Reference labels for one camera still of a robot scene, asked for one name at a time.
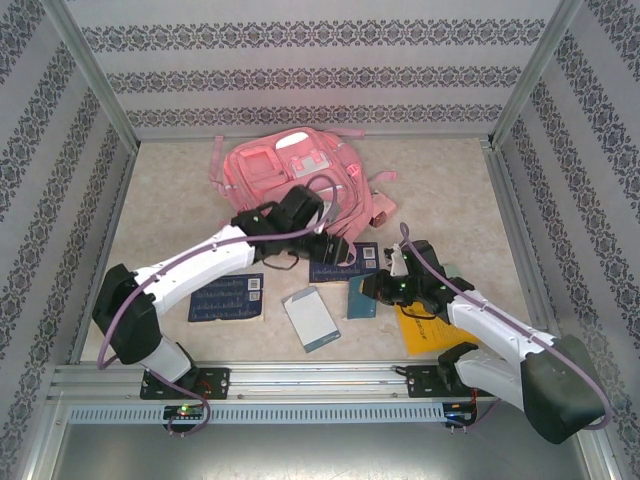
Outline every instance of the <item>yellow paper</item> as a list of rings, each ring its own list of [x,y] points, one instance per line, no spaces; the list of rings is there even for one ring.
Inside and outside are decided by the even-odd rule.
[[[411,307],[405,307],[404,310],[411,315],[429,316],[419,302],[414,303]],[[396,314],[409,355],[443,350],[455,347],[462,342],[477,344],[479,341],[470,333],[449,325],[440,318],[418,320],[403,314],[398,306],[396,306]]]

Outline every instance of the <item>patterned wallpaper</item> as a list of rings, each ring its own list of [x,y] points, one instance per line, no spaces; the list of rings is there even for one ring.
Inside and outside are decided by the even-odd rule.
[[[557,0],[68,5],[146,140],[299,124],[488,134]]]
[[[612,401],[624,478],[640,477],[638,31],[633,2],[585,2],[503,145],[557,320]]]
[[[88,307],[129,155],[36,0],[0,6],[0,479]]]

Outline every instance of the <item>beige floor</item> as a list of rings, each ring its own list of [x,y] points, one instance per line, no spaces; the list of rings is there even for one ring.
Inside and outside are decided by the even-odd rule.
[[[393,183],[372,185],[398,204],[382,228],[359,238],[387,247],[407,222],[412,239],[427,239],[443,263],[496,305],[528,322],[520,284],[482,151],[477,140],[349,140],[361,154],[367,174],[398,170]],[[225,151],[235,143],[225,142]],[[130,269],[157,263],[215,233],[233,210],[210,186],[212,143],[143,144],[122,212],[109,266]],[[291,272],[251,267],[265,273],[264,322],[243,325],[187,325],[189,299],[161,319],[163,332],[195,360],[396,360],[407,358],[391,307],[378,305],[371,320],[346,320],[346,289],[320,287],[342,337],[305,353],[280,300],[308,284],[308,263]],[[102,335],[95,325],[82,360],[96,358]]]

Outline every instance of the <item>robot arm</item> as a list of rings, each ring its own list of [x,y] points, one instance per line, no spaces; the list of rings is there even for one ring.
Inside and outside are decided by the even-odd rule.
[[[433,247],[426,241],[414,246],[444,276]],[[552,443],[561,443],[604,414],[604,405],[593,388],[531,340],[535,335],[553,345],[598,383],[586,348],[577,338],[567,335],[560,339],[540,332],[491,305],[465,280],[448,279],[465,295],[456,294],[429,273],[407,247],[396,245],[385,254],[391,269],[367,277],[362,285],[365,295],[391,305],[410,306],[419,301],[430,314],[482,342],[481,348],[465,343],[440,356],[439,373],[445,385],[478,388],[511,403]],[[516,328],[487,308],[506,316]]]
[[[292,188],[280,203],[271,202],[234,217],[230,225],[204,242],[175,257],[150,267],[129,271],[124,265],[111,268],[103,281],[93,309],[93,319],[106,335],[116,312],[140,285],[153,279],[143,294],[133,299],[120,319],[110,345],[125,365],[140,363],[169,382],[191,390],[197,367],[178,344],[162,335],[158,318],[179,300],[209,282],[282,251],[330,264],[342,263],[348,244],[339,237],[315,231],[302,237],[283,239],[290,233],[314,224],[322,215],[324,202],[306,187]],[[254,242],[256,235],[275,236],[271,241]],[[247,237],[220,247],[227,239]],[[174,260],[207,245],[208,251],[187,258],[160,274]]]

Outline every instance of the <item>wallpaper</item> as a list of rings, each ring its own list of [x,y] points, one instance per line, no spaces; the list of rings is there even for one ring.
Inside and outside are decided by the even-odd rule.
[[[557,320],[612,401],[624,478],[640,477],[638,31],[633,2],[585,2],[503,145]]]
[[[88,308],[129,154],[37,1],[0,5],[0,479]]]
[[[557,0],[69,0],[140,139],[488,134]]]

